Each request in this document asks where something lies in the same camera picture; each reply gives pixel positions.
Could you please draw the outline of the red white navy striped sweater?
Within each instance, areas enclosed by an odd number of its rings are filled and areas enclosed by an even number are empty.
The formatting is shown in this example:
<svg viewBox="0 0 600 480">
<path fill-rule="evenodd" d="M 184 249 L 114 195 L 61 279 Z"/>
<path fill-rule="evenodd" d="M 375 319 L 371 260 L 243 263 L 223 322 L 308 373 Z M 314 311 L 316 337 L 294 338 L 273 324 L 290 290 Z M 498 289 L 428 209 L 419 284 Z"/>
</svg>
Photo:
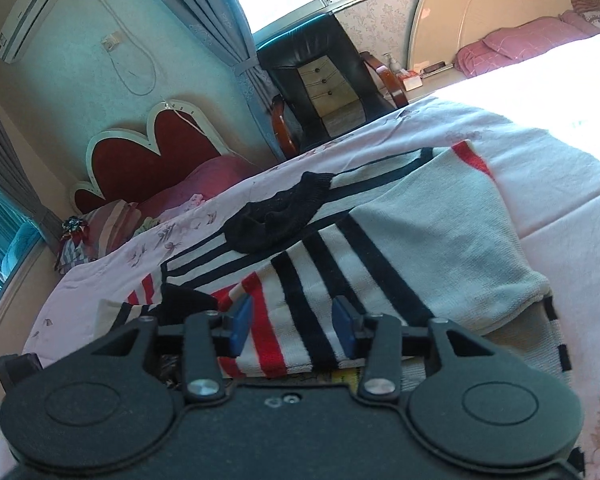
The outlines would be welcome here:
<svg viewBox="0 0 600 480">
<path fill-rule="evenodd" d="M 462 141 L 341 174 L 307 172 L 250 203 L 148 278 L 155 293 L 102 301 L 95 332 L 151 315 L 178 324 L 253 302 L 245 348 L 228 377 L 332 373 L 353 366 L 332 300 L 359 314 L 425 326 L 446 318 L 557 376 L 570 367 L 550 282 L 522 253 L 486 163 Z"/>
</svg>

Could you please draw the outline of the striped folded cloth pile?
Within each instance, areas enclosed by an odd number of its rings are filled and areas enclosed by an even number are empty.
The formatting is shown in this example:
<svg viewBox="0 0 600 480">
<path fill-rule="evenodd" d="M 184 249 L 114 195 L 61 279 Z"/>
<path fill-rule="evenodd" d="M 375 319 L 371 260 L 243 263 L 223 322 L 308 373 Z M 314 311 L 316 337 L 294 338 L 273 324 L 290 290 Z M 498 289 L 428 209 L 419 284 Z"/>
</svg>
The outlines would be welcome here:
<svg viewBox="0 0 600 480">
<path fill-rule="evenodd" d="M 125 200 L 101 206 L 62 222 L 55 271 L 65 275 L 75 266 L 105 257 L 126 243 L 140 225 L 137 203 Z"/>
</svg>

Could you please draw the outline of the magenta pillow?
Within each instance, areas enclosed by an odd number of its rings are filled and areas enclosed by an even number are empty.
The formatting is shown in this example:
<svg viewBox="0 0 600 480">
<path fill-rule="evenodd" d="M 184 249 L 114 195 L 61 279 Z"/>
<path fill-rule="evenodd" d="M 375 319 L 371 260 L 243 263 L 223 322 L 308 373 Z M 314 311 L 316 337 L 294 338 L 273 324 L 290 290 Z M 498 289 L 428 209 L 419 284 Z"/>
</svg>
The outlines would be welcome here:
<svg viewBox="0 0 600 480">
<path fill-rule="evenodd" d="M 207 160 L 183 181 L 167 188 L 137 206 L 143 218 L 171 220 L 196 209 L 260 169 L 235 155 Z"/>
</svg>

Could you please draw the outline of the red heart-shaped headboard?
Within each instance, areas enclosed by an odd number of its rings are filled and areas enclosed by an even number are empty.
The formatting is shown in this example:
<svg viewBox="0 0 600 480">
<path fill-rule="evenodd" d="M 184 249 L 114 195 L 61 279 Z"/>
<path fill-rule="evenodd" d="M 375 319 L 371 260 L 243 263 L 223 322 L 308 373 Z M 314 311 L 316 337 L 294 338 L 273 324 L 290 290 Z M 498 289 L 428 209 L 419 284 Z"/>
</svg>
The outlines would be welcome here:
<svg viewBox="0 0 600 480">
<path fill-rule="evenodd" d="M 146 131 L 112 128 L 87 144 L 87 179 L 69 191 L 77 212 L 114 200 L 141 203 L 184 180 L 230 149 L 202 110 L 182 100 L 161 101 L 146 118 Z"/>
</svg>

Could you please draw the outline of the side window teal curtain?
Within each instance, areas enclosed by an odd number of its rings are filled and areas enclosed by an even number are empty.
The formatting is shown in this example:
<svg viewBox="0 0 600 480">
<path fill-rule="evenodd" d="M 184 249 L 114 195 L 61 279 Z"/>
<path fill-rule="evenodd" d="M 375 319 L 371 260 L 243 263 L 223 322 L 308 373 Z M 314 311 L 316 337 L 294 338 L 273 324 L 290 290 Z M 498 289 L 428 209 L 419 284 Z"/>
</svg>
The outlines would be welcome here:
<svg viewBox="0 0 600 480">
<path fill-rule="evenodd" d="M 3 289 L 40 240 L 59 246 L 61 222 L 27 177 L 0 118 L 0 298 Z"/>
</svg>

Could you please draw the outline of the small wooden drawer cabinet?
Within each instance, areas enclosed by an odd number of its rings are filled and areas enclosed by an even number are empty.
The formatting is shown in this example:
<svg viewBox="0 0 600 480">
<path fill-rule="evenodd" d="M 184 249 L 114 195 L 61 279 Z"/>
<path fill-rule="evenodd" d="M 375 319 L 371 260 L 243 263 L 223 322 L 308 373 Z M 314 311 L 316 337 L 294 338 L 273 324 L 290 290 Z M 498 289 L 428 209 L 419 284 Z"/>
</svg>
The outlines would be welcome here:
<svg viewBox="0 0 600 480">
<path fill-rule="evenodd" d="M 347 79 L 326 55 L 299 67 L 298 74 L 319 118 L 358 100 Z"/>
</svg>

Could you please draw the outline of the pink floral bed sheet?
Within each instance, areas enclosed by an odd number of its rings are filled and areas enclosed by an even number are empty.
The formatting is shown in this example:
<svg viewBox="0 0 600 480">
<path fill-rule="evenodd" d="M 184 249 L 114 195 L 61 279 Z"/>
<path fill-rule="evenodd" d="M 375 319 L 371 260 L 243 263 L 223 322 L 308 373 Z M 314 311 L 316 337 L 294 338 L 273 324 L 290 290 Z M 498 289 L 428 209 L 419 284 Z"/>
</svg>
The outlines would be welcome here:
<svg viewBox="0 0 600 480">
<path fill-rule="evenodd" d="M 163 259 L 307 171 L 340 172 L 460 140 L 470 141 L 488 165 L 524 253 L 552 285 L 573 387 L 585 409 L 585 471 L 600 479 L 600 35 L 434 92 L 79 266 L 43 304 L 24 350 L 52 364 L 88 344 L 101 301 L 146 301 L 145 278 Z"/>
</svg>

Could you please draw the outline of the white lotion bottle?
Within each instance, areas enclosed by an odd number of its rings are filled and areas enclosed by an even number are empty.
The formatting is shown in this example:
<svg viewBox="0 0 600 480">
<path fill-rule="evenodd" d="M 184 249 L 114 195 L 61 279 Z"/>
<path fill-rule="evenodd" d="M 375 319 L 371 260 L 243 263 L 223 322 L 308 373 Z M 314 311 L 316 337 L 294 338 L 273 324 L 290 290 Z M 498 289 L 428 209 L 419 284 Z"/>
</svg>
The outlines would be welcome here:
<svg viewBox="0 0 600 480">
<path fill-rule="evenodd" d="M 391 70 L 396 78 L 399 80 L 404 79 L 404 69 L 402 65 L 393 57 L 391 53 L 385 53 L 385 59 L 387 61 L 388 69 Z"/>
</svg>

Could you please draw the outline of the pink pillow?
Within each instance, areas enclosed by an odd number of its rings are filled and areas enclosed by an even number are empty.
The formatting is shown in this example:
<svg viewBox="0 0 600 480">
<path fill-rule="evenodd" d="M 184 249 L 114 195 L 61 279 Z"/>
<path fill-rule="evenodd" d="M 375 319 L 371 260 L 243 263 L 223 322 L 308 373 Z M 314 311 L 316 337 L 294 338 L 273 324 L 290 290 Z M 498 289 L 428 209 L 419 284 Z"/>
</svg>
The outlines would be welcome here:
<svg viewBox="0 0 600 480">
<path fill-rule="evenodd" d="M 600 28 L 574 11 L 543 16 L 516 27 L 494 30 L 482 39 L 466 44 L 457 51 L 454 67 L 467 78 L 477 77 L 598 34 Z"/>
</svg>

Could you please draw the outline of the grey-blue curtain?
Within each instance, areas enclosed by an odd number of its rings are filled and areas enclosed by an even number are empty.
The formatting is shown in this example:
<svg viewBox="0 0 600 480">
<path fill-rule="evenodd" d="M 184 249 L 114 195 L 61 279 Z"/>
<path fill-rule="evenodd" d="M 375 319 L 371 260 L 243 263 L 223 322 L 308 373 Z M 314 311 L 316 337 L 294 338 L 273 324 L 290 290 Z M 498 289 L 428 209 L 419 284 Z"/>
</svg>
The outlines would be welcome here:
<svg viewBox="0 0 600 480">
<path fill-rule="evenodd" d="M 284 158 L 272 127 L 272 99 L 277 88 L 260 66 L 256 43 L 238 0 L 161 0 L 185 27 L 232 69 L 266 144 Z"/>
</svg>

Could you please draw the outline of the white wall air conditioner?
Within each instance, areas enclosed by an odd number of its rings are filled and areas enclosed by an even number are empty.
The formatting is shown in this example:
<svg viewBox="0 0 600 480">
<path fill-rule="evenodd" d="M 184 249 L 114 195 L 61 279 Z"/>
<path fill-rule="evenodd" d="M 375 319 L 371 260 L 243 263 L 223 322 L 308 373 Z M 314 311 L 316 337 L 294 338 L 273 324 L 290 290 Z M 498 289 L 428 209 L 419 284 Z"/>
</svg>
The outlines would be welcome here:
<svg viewBox="0 0 600 480">
<path fill-rule="evenodd" d="M 26 52 L 57 0 L 16 0 L 0 31 L 0 59 L 14 64 Z"/>
</svg>

